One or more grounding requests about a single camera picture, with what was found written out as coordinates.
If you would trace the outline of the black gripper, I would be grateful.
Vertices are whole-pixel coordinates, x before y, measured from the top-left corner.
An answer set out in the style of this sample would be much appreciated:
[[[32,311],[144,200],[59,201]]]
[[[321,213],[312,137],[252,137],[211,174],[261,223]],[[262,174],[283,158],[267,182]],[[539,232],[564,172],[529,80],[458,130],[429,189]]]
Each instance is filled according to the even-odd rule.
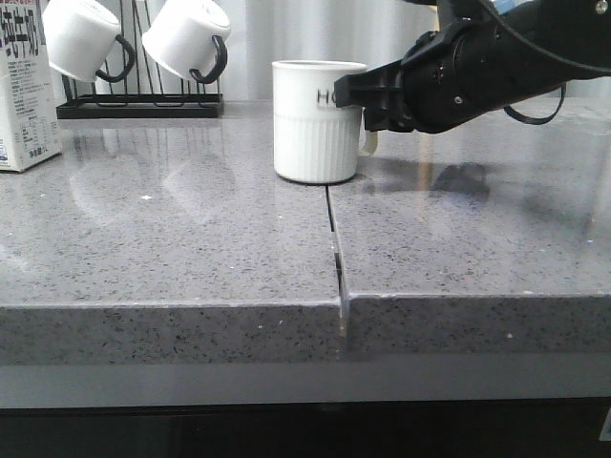
[[[438,134],[525,98],[525,46],[496,22],[456,22],[402,60],[334,83],[370,132]]]

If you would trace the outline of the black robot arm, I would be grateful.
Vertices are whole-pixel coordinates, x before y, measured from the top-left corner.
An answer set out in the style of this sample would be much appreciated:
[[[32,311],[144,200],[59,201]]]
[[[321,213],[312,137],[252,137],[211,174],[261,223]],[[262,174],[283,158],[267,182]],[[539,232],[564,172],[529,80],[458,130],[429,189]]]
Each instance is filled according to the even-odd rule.
[[[530,125],[514,104],[571,80],[610,74],[607,1],[526,1],[505,12],[491,1],[435,1],[439,31],[399,60],[345,75],[338,107],[359,106],[370,132],[439,134],[495,110]]]

